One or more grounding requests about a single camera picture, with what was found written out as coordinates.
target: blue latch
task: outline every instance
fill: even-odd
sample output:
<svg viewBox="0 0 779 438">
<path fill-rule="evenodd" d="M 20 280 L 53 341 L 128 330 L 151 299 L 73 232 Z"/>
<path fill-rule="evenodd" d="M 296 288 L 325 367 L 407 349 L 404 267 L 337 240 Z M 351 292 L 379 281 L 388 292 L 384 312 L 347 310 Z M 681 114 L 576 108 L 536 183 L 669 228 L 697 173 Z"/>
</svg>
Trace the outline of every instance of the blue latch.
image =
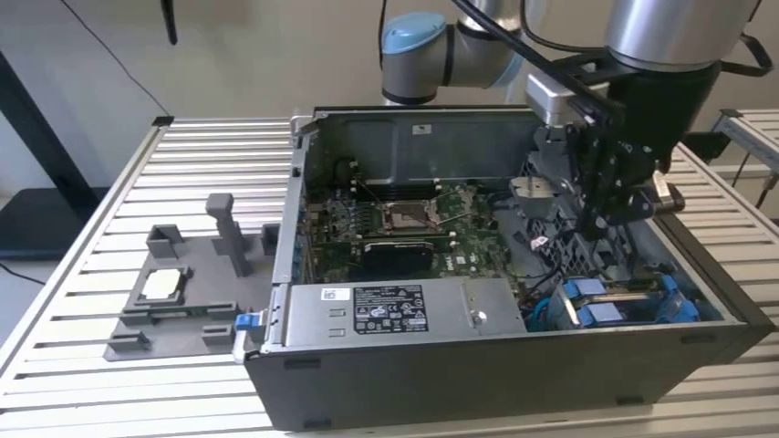
<svg viewBox="0 0 779 438">
<path fill-rule="evenodd" d="M 235 317 L 235 329 L 251 330 L 259 327 L 259 314 L 243 313 Z"/>
</svg>

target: cable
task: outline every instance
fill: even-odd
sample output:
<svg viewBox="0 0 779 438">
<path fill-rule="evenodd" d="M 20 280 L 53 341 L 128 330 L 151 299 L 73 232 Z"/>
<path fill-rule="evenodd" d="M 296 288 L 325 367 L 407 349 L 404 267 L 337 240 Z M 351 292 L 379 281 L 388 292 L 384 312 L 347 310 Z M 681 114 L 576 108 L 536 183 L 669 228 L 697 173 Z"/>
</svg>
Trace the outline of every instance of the cable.
<svg viewBox="0 0 779 438">
<path fill-rule="evenodd" d="M 71 5 L 68 5 L 68 2 L 65 0 L 60 0 L 60 3 L 63 3 L 64 7 L 68 8 L 68 11 L 71 11 L 71 14 L 76 18 L 77 22 L 84 26 L 84 29 L 87 29 L 87 32 L 91 33 L 91 35 L 95 37 L 95 39 L 97 40 L 97 42 L 100 43 L 100 45 L 104 47 L 105 51 L 108 52 L 108 55 L 111 55 L 111 57 L 113 58 L 113 60 L 117 61 L 119 67 L 121 68 L 121 70 L 124 70 L 124 74 L 127 75 L 127 77 L 131 79 L 131 81 L 135 83 L 135 85 L 137 85 L 137 87 L 144 91 L 145 95 L 155 101 L 155 103 L 160 107 L 161 112 L 164 112 L 165 116 L 169 116 L 171 113 L 168 112 L 168 110 L 165 109 L 165 107 L 161 106 L 160 101 L 157 100 L 157 98 L 155 98 L 153 94 L 151 94 L 151 92 L 148 91 L 147 87 L 144 87 L 141 85 L 141 83 L 137 81 L 137 79 L 135 79 L 135 77 L 131 74 L 131 71 L 127 69 L 127 67 L 124 67 L 124 64 L 119 60 L 119 57 L 116 56 L 116 54 L 113 53 L 113 51 L 111 50 L 111 48 L 108 47 L 108 45 L 105 44 L 105 42 L 100 39 L 100 37 L 97 36 L 97 34 L 95 34 L 95 32 L 92 31 L 92 29 L 89 28 L 89 26 L 87 26 L 87 23 L 84 23 L 84 20 L 81 19 L 80 15 L 76 13 L 76 11 L 71 7 Z"/>
<path fill-rule="evenodd" d="M 758 203 L 755 204 L 755 208 L 758 208 L 758 209 L 759 209 L 759 207 L 763 206 L 763 203 L 766 202 L 766 196 L 768 196 L 768 190 L 770 189 L 763 189 L 763 191 L 759 193 Z"/>
<path fill-rule="evenodd" d="M 384 20 L 387 18 L 387 0 L 381 0 L 381 13 L 379 14 L 379 68 L 383 68 L 384 62 Z"/>
<path fill-rule="evenodd" d="M 19 278 L 27 280 L 27 281 L 32 281 L 33 283 L 37 283 L 40 286 L 45 286 L 47 283 L 44 283 L 43 281 L 40 281 L 36 278 L 32 278 L 31 276 L 27 276 L 24 274 L 20 274 L 19 272 L 15 272 L 8 266 L 5 266 L 3 263 L 0 263 L 0 268 L 3 268 L 3 270 L 5 272 L 8 272 L 12 276 L 17 276 Z"/>
<path fill-rule="evenodd" d="M 556 240 L 563 239 L 575 233 L 576 233 L 576 229 L 568 229 L 568 230 L 561 231 L 551 238 L 551 240 L 547 242 L 547 245 L 551 245 Z M 529 289 L 527 289 L 527 295 L 532 295 L 537 291 L 537 288 L 540 287 L 540 285 L 547 283 L 557 275 L 557 273 L 563 270 L 563 252 L 560 252 L 559 255 L 560 256 L 557 257 L 557 264 L 551 269 L 551 271 L 540 278 L 540 280 L 537 280 L 537 283 L 535 283 L 533 286 Z"/>
<path fill-rule="evenodd" d="M 635 272 L 635 264 L 637 263 L 639 252 L 637 252 L 637 245 L 635 244 L 633 232 L 631 231 L 631 227 L 624 224 L 621 226 L 621 231 L 624 232 L 624 236 L 628 239 L 628 246 L 631 247 L 631 259 L 628 260 L 628 270 L 631 275 Z"/>
<path fill-rule="evenodd" d="M 746 153 L 744 156 L 744 160 L 741 161 L 741 165 L 739 166 L 739 170 L 735 173 L 735 176 L 732 177 L 732 183 L 729 184 L 729 187 L 735 188 L 735 184 L 739 182 L 739 178 L 741 178 L 741 172 L 744 171 L 744 166 L 746 166 L 746 162 L 748 162 L 750 160 L 750 152 Z"/>
<path fill-rule="evenodd" d="M 525 1 L 520 0 L 520 22 L 521 22 L 521 32 L 527 35 L 531 40 L 533 40 L 537 44 L 543 47 L 553 48 L 555 50 L 560 50 L 561 52 L 571 52 L 571 53 L 587 53 L 587 52 L 600 52 L 604 50 L 603 47 L 580 47 L 580 46 L 568 46 L 567 44 L 555 43 L 553 41 L 548 41 L 544 37 L 539 36 L 531 30 L 531 27 L 527 23 L 527 7 Z"/>
<path fill-rule="evenodd" d="M 536 50 L 508 32 L 497 23 L 479 10 L 468 0 L 452 0 L 463 13 L 471 17 L 481 28 L 513 50 L 527 62 L 529 62 L 552 80 L 560 83 L 581 100 L 588 113 L 593 117 L 603 117 L 605 121 L 619 119 L 621 111 L 619 105 L 611 102 L 604 96 L 595 93 L 589 87 L 581 84 L 576 78 L 569 76 L 557 66 L 543 57 Z"/>
</svg>

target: slotted aluminum table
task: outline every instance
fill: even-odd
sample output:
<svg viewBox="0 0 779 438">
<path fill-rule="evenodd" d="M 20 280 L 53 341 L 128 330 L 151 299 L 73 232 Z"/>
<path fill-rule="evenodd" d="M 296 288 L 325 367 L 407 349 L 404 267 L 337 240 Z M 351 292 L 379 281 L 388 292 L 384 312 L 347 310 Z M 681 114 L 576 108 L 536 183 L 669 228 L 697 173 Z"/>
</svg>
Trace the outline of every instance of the slotted aluminum table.
<svg viewBox="0 0 779 438">
<path fill-rule="evenodd" d="M 779 109 L 724 109 L 712 128 L 779 172 Z"/>
<path fill-rule="evenodd" d="M 0 351 L 0 437 L 281 436 L 229 355 L 107 362 L 147 257 L 149 226 L 215 235 L 208 193 L 236 197 L 247 232 L 280 219 L 289 120 L 176 120 L 155 128 Z M 779 230 L 695 156 L 677 148 L 679 216 L 779 323 Z M 467 376 L 457 384 L 467 386 Z M 652 407 L 561 412 L 320 433 L 317 436 L 779 437 L 779 333 L 731 365 L 708 367 Z"/>
</svg>

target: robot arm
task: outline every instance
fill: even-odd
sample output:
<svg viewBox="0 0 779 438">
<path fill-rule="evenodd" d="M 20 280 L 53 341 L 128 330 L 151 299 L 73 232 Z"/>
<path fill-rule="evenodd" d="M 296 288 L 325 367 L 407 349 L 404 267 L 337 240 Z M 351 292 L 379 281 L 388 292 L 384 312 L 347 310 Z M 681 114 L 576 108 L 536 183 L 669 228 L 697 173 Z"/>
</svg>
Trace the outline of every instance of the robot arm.
<svg viewBox="0 0 779 438">
<path fill-rule="evenodd" d="M 758 1 L 617 0 L 600 53 L 555 61 L 528 79 L 528 100 L 549 125 L 584 115 L 572 129 L 577 158 L 572 175 L 584 201 L 579 230 L 589 239 L 607 225 L 677 212 L 684 199 L 664 181 L 671 153 L 688 131 L 720 72 L 763 76 L 772 69 L 755 38 L 743 34 Z M 741 39 L 759 68 L 721 62 Z M 579 93 L 584 85 L 612 104 Z"/>
<path fill-rule="evenodd" d="M 519 55 L 539 69 L 528 78 L 528 103 L 567 137 L 575 165 L 564 179 L 581 203 L 579 232 L 595 240 L 609 225 L 681 210 L 684 200 L 663 175 L 716 77 L 763 76 L 772 69 L 743 33 L 759 0 L 617 0 L 603 50 L 555 61 L 517 38 L 516 1 L 452 1 L 465 14 L 456 26 L 431 25 L 428 17 L 431 44 L 384 50 L 384 96 L 424 103 L 437 86 L 487 87 L 517 67 Z M 400 36 L 419 26 L 404 25 Z M 720 61 L 739 40 L 759 67 Z"/>
</svg>

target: white label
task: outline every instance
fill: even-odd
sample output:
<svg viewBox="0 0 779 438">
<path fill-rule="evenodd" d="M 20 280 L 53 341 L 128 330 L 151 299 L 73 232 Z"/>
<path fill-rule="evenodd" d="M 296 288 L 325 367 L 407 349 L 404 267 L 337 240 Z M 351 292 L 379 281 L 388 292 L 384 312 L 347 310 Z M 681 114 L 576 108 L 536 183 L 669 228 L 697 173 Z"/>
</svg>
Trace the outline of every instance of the white label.
<svg viewBox="0 0 779 438">
<path fill-rule="evenodd" d="M 348 287 L 321 289 L 323 301 L 348 301 L 351 297 L 352 289 L 349 289 Z"/>
<path fill-rule="evenodd" d="M 549 239 L 544 235 L 540 235 L 531 241 L 531 249 L 535 251 L 537 248 L 545 245 L 548 241 Z"/>
<path fill-rule="evenodd" d="M 432 134 L 433 125 L 411 125 L 411 135 Z"/>
</svg>

